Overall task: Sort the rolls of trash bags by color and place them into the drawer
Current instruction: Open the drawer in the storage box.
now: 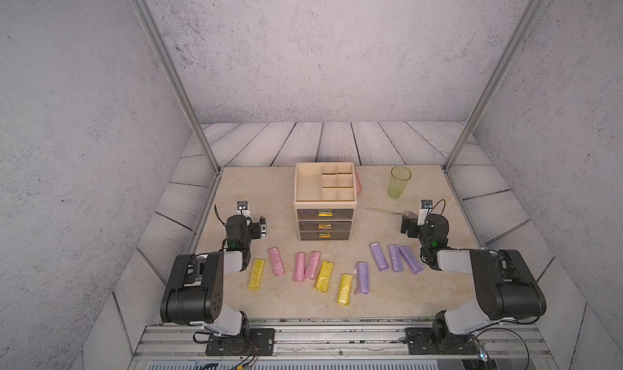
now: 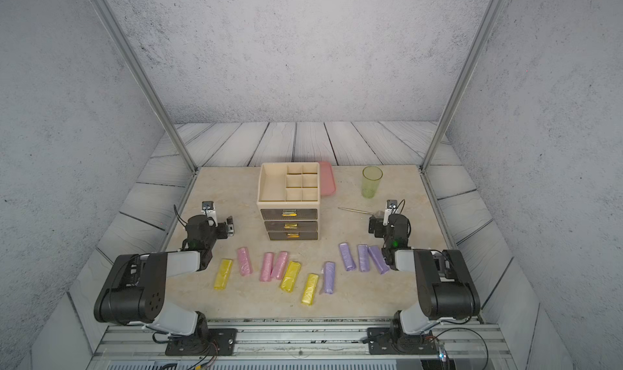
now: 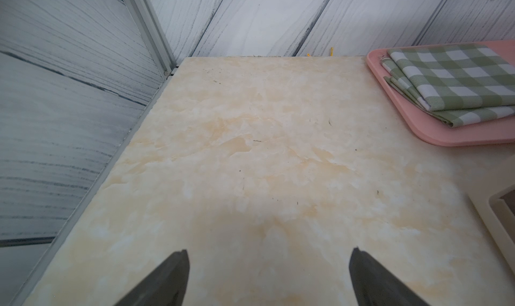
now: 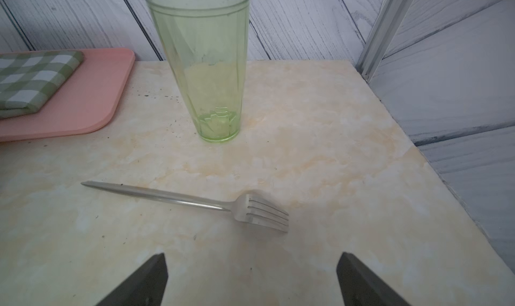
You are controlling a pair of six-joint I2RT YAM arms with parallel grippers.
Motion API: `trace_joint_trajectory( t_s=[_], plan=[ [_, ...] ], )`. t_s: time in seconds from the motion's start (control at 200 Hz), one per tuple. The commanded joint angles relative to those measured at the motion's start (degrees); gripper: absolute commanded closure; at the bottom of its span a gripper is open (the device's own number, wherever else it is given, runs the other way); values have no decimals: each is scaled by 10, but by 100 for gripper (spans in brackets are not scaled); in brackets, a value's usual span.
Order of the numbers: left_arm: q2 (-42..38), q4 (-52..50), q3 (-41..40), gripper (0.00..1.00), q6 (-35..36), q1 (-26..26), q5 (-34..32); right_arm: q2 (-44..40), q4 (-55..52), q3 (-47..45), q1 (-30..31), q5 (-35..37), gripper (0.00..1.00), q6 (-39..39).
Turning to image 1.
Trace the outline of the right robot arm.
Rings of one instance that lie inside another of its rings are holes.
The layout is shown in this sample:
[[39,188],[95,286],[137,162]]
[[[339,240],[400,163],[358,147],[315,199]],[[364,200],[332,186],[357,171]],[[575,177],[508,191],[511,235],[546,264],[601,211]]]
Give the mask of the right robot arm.
[[451,248],[449,222],[441,214],[404,214],[401,232],[420,242],[420,260],[431,269],[473,279],[473,300],[436,314],[436,339],[462,338],[499,321],[532,323],[546,313],[545,296],[519,251]]

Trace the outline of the beige drawer organizer cabinet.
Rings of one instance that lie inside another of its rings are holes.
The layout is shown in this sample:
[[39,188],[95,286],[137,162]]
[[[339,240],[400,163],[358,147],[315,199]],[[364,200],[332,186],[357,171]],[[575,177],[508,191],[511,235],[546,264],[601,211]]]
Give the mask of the beige drawer organizer cabinet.
[[305,162],[295,166],[294,207],[299,234],[351,234],[358,204],[354,170],[352,162]]

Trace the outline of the transparent drawer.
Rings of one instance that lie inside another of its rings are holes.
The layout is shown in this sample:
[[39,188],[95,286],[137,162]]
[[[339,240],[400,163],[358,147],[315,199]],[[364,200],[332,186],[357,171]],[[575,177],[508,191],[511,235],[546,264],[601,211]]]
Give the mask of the transparent drawer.
[[350,233],[347,232],[323,232],[323,231],[301,231],[300,239],[302,241],[320,241],[320,240],[349,240]]

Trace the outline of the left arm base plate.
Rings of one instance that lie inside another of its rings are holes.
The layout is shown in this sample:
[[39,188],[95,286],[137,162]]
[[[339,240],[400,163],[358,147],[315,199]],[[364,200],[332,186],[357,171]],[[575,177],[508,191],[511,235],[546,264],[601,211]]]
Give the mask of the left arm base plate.
[[249,330],[249,336],[222,336],[213,334],[206,343],[205,354],[214,356],[271,356],[274,353],[275,329]]

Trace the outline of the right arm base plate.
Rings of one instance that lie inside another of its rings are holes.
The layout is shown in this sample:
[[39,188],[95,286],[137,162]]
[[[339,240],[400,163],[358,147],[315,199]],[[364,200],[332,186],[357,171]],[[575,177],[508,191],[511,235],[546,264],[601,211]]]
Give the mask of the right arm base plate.
[[410,355],[478,355],[480,349],[467,335],[453,335],[430,328],[406,328]]

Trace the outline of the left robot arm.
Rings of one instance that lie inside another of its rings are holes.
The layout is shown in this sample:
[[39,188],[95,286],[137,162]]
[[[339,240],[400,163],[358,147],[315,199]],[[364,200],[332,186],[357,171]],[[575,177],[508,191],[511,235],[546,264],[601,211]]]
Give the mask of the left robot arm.
[[237,214],[227,219],[225,229],[221,250],[175,258],[160,305],[165,323],[200,326],[217,336],[250,335],[246,314],[225,304],[224,277],[248,268],[251,242],[266,236],[266,219],[253,222]]

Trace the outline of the purple bag roll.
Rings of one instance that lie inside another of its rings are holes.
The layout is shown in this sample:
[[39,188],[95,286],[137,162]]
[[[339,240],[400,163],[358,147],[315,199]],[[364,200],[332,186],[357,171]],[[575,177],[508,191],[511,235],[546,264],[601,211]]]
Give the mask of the purple bag roll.
[[389,264],[385,258],[381,245],[379,243],[371,243],[370,250],[373,255],[376,267],[379,271],[386,271],[389,269]]
[[402,256],[400,253],[400,247],[397,244],[389,245],[389,254],[391,258],[392,270],[396,273],[403,271]]
[[355,264],[355,276],[355,294],[368,295],[370,293],[370,282],[367,262],[360,261]]
[[400,246],[399,251],[412,274],[416,275],[423,271],[423,266],[419,263],[418,257],[415,256],[410,246]]

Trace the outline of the purple bag roll front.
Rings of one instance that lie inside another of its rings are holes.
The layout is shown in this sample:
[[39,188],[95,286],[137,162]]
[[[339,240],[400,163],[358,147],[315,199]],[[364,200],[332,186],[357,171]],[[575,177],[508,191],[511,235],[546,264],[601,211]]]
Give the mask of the purple bag roll front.
[[355,264],[355,276],[355,294],[368,295],[370,293],[370,282],[367,262],[360,261]]

